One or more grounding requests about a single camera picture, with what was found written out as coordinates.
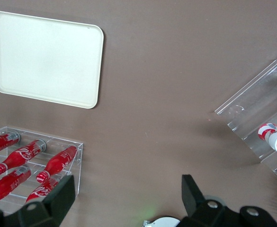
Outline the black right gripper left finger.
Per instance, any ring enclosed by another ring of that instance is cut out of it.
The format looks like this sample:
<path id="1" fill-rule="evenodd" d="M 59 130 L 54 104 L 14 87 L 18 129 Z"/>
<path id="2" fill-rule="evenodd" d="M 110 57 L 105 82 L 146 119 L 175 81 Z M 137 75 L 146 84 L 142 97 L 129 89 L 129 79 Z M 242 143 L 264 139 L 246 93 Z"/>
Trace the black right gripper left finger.
<path id="1" fill-rule="evenodd" d="M 67 175 L 41 201 L 31 200 L 8 216 L 0 210 L 0 227 L 58 227 L 74 201 L 74 176 Z"/>

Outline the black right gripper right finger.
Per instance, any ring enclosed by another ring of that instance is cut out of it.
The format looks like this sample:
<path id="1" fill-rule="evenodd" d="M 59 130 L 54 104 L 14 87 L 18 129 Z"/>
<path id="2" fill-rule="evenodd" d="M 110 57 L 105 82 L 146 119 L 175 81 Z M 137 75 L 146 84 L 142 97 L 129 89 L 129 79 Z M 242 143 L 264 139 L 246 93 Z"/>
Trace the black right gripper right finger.
<path id="1" fill-rule="evenodd" d="M 206 199 L 192 175 L 182 175 L 182 201 L 187 212 L 182 227 L 277 227 L 264 209 L 243 206 L 235 212 L 215 199 Z"/>

